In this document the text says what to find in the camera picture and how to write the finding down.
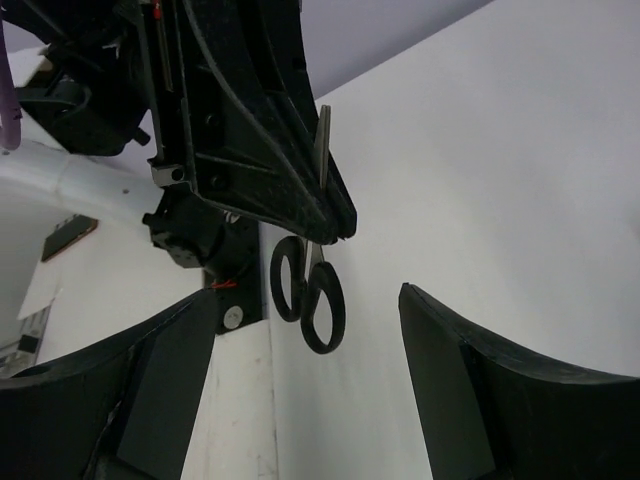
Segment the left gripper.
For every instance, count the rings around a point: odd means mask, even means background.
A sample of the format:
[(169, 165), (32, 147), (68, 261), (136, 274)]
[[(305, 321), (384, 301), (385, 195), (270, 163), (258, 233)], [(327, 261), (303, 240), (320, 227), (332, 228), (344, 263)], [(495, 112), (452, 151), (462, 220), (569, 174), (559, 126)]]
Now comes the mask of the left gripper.
[(123, 1), (121, 15), (151, 114), (156, 185), (319, 244), (332, 243), (333, 221), (338, 238), (355, 235), (298, 1)]

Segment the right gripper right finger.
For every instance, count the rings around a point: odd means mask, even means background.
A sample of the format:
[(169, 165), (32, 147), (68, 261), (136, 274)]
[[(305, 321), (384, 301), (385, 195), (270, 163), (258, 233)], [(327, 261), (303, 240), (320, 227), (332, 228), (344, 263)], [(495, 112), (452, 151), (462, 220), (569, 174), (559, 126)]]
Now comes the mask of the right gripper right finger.
[(402, 339), (436, 479), (635, 479), (639, 381), (542, 355), (419, 287)]

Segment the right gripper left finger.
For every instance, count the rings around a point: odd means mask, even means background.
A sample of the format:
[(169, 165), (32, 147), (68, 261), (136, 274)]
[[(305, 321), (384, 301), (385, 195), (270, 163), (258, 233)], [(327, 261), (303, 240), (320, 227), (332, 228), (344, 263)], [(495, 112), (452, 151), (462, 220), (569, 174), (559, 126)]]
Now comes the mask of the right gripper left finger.
[(178, 479), (220, 319), (202, 289), (1, 382), (4, 479)]

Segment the black handled scissors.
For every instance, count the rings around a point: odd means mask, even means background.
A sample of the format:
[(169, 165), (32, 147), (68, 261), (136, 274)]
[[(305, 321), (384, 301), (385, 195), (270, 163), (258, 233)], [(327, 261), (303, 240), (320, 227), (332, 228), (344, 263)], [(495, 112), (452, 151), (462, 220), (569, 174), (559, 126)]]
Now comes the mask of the black handled scissors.
[[(269, 278), (280, 317), (289, 323), (300, 323), (306, 344), (316, 354), (335, 351), (346, 330), (346, 306), (340, 280), (333, 265), (325, 260), (323, 246), (295, 235), (281, 239), (271, 256)], [(331, 312), (328, 342), (314, 327), (321, 296), (327, 298)]]

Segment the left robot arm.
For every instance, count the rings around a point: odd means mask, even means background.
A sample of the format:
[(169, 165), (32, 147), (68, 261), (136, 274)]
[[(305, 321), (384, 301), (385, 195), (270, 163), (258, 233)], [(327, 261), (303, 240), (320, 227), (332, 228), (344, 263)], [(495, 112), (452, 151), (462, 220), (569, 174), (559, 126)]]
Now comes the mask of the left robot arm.
[(211, 268), (235, 242), (226, 213), (320, 244), (355, 234), (335, 164), (321, 180), (319, 123), (297, 1), (5, 1), (52, 67), (21, 107), (67, 151), (112, 157), (154, 142), (164, 194), (152, 243)]

